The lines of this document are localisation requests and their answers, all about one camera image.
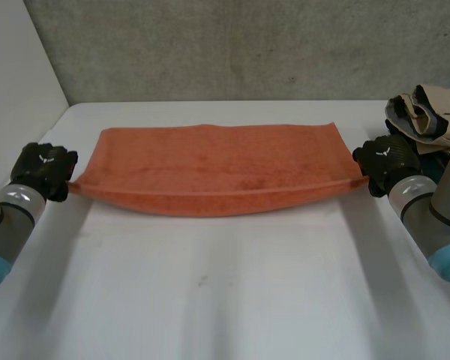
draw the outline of orange towel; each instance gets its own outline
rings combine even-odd
[[[266,212],[366,182],[334,124],[111,128],[70,190],[162,215]]]

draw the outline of table surface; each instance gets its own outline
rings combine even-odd
[[[110,127],[318,125],[349,149],[384,101],[89,103],[43,138],[79,152]],[[50,203],[0,286],[1,359],[450,359],[450,284],[366,188],[241,217]]]

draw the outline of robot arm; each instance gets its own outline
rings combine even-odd
[[[0,190],[0,283],[40,220],[47,200],[65,201],[78,156],[50,144],[28,144]]]
[[[437,186],[421,175],[413,157],[398,135],[381,136],[354,151],[354,159],[370,176],[372,195],[388,194],[391,207],[430,266],[450,282],[450,161]]]

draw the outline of white logo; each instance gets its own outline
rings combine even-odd
[[[54,158],[52,158],[52,159],[44,159],[44,158],[42,157],[42,155],[38,155],[38,157],[40,158],[40,160],[43,161],[44,164],[46,164],[46,163],[51,163],[52,161],[55,160]]]
[[[377,155],[383,155],[383,156],[387,156],[390,152],[390,146],[387,148],[387,151],[384,152],[376,152],[375,154]]]

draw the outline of gray concrete wall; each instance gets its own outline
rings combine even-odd
[[[450,0],[25,0],[70,104],[450,86]]]

